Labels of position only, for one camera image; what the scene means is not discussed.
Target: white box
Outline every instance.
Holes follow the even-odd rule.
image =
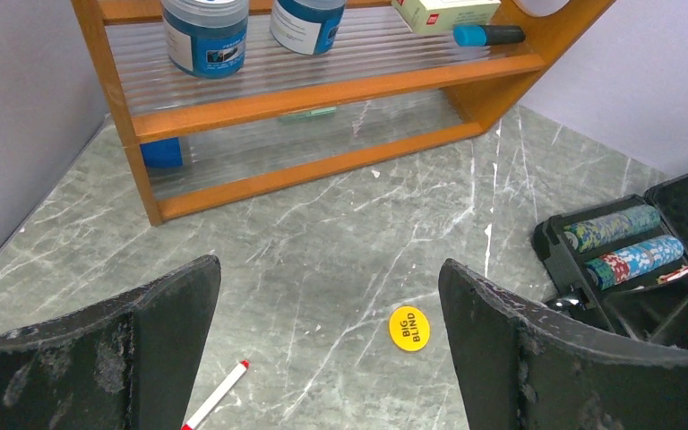
[[[500,0],[391,0],[391,5],[416,34],[452,31],[463,24],[486,24]]]

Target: poker chip stack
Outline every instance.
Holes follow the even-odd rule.
[[[663,235],[589,260],[586,265],[598,287],[606,289],[679,260],[683,255],[682,242]]]
[[[650,231],[659,225],[660,212],[652,206],[641,204],[604,217],[577,222],[563,230],[573,249],[584,253]]]

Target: gray marble surface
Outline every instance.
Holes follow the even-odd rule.
[[[554,291],[529,246],[536,223],[661,179],[516,107],[473,140],[151,228],[110,128],[0,255],[0,333],[214,252],[223,284],[189,414],[238,360],[252,366],[203,428],[467,428],[443,261],[542,299]],[[406,304],[432,323],[411,354],[386,329]]]

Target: blue marker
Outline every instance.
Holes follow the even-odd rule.
[[[461,47],[510,45],[526,40],[526,34],[517,25],[460,25],[452,34]]]

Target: blue container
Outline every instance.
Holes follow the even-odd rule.
[[[170,60],[200,78],[224,78],[244,65],[248,0],[161,0]]]
[[[275,0],[271,33],[286,49],[317,56],[328,52],[347,0]]]
[[[184,156],[177,137],[141,145],[143,164],[147,168],[181,168]]]

